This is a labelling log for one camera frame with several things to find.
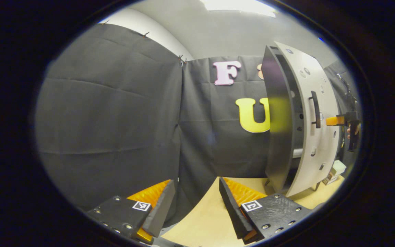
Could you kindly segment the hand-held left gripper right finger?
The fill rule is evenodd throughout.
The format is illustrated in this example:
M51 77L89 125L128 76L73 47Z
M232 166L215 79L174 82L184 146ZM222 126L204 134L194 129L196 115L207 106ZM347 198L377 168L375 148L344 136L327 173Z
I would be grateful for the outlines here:
M244 244L279 235L312 211L280 193L265 195L229 178L220 177L218 189L236 237Z

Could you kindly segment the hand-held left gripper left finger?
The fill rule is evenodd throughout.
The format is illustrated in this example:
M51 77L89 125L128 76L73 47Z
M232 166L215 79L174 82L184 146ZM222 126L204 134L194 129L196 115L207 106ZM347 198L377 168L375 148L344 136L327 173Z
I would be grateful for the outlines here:
M115 195L87 212L95 222L128 239L153 244L176 193L172 179L130 196Z

